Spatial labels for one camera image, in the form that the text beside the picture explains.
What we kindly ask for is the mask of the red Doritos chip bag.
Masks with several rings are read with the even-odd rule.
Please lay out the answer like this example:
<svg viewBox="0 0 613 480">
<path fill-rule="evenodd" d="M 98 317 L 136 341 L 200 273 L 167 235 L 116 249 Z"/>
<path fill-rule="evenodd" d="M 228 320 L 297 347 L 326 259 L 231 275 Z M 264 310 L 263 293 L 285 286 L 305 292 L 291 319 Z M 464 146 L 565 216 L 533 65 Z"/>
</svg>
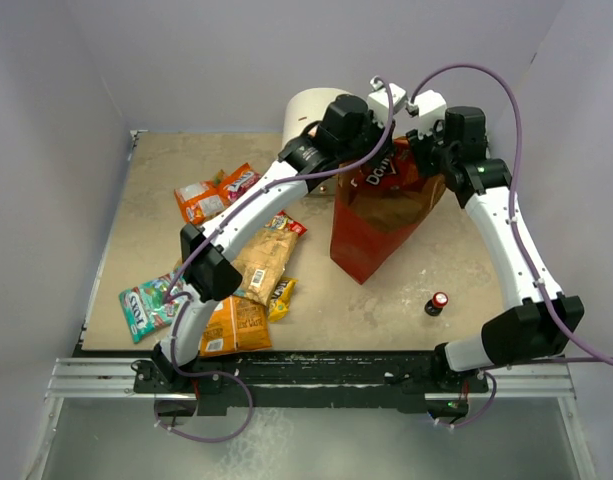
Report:
<svg viewBox="0 0 613 480">
<path fill-rule="evenodd" d="M 374 167 L 362 167 L 351 180 L 357 191 L 371 193 L 395 191 L 411 187 L 420 178 L 408 140 L 394 140 L 393 150 Z"/>
</svg>

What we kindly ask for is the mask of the red paper bag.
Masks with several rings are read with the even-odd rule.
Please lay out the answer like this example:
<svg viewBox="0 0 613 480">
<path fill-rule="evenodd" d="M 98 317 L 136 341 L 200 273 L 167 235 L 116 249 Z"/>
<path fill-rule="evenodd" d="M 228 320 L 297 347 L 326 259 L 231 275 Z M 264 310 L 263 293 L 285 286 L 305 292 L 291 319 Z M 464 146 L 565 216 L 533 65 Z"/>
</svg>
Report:
<svg viewBox="0 0 613 480">
<path fill-rule="evenodd" d="M 361 168 L 338 177 L 330 243 L 330 258 L 358 284 L 403 245 L 446 190 L 443 177 L 435 175 L 420 176 L 406 189 L 357 191 L 350 180 Z"/>
</svg>

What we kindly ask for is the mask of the large gold snack bag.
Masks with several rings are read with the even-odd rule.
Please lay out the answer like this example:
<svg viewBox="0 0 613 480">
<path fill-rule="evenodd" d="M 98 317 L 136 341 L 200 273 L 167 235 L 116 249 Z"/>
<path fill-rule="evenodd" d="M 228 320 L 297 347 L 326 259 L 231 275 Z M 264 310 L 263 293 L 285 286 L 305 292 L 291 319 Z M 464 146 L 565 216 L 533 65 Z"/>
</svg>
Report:
<svg viewBox="0 0 613 480">
<path fill-rule="evenodd" d="M 258 230 L 233 261 L 242 274 L 234 295 L 267 306 L 297 240 L 290 230 Z"/>
</svg>

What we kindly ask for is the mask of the orange Kettle chip bag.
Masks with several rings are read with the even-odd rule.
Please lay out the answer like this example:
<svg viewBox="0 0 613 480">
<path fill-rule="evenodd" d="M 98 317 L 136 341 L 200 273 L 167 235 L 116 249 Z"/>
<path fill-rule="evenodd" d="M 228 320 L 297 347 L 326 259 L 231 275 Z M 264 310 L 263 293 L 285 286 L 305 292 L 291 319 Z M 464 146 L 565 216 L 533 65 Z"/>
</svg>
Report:
<svg viewBox="0 0 613 480">
<path fill-rule="evenodd" d="M 199 354 L 215 357 L 269 349 L 272 341 L 263 305 L 231 296 L 218 304 L 203 333 Z"/>
</svg>

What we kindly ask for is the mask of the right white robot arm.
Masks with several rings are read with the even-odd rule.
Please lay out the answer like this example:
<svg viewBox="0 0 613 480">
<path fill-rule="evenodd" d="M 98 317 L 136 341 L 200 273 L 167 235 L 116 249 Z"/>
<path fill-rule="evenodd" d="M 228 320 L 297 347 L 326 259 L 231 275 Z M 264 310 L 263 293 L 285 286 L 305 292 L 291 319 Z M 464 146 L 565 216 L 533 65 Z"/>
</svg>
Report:
<svg viewBox="0 0 613 480">
<path fill-rule="evenodd" d="M 432 383 L 453 391 L 474 370 L 561 354 L 568 343 L 561 329 L 575 330 L 584 306 L 579 297 L 563 293 L 537 253 L 510 190 L 507 164 L 487 155 L 484 112 L 469 106 L 416 104 L 412 114 L 419 124 L 406 137 L 418 170 L 423 176 L 442 175 L 474 222 L 491 257 L 504 306 L 478 334 L 435 348 Z"/>
</svg>

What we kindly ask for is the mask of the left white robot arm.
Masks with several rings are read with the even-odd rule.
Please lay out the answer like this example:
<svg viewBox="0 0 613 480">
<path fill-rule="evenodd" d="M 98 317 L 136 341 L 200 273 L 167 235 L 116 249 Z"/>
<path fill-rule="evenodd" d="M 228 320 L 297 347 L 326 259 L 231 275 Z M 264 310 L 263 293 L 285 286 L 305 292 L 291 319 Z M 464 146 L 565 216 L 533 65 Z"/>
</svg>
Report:
<svg viewBox="0 0 613 480">
<path fill-rule="evenodd" d="M 324 180 L 362 166 L 386 150 L 394 117 L 407 101 L 386 84 L 362 99 L 342 94 L 322 119 L 289 140 L 266 173 L 216 218 L 181 231 L 183 263 L 164 300 L 182 306 L 166 337 L 153 350 L 157 381 L 170 392 L 188 387 L 204 330 L 218 304 L 240 287 L 233 262 L 243 247 L 280 210 L 315 190 Z"/>
</svg>

